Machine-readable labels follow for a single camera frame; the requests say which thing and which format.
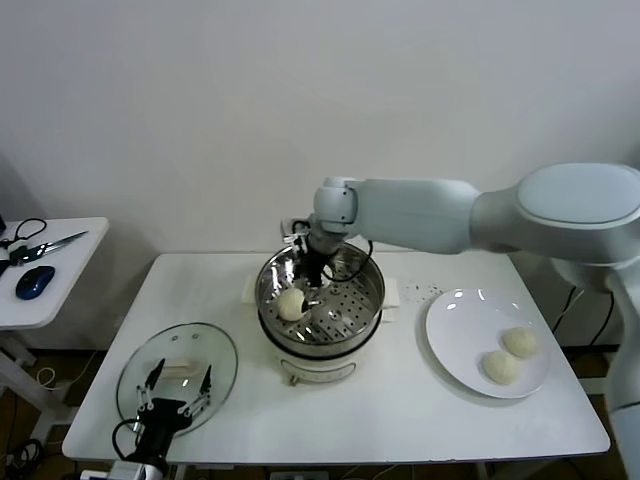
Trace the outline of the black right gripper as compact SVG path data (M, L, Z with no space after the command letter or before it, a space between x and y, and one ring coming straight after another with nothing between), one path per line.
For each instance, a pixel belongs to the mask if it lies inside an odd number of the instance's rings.
M297 239L297 279L306 287L301 311L306 313L323 303L322 275L327 257L307 245L305 237Z

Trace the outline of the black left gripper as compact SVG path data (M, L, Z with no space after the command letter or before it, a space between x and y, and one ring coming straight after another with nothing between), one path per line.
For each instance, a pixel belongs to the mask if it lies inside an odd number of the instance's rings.
M142 434L137 449L146 453L167 453L174 436L188 429L193 418L210 404L212 375L208 366L196 398L186 403L183 400L154 398L154 390L163 370L162 358L149 372L143 385L136 387L138 398L138 422L142 425Z

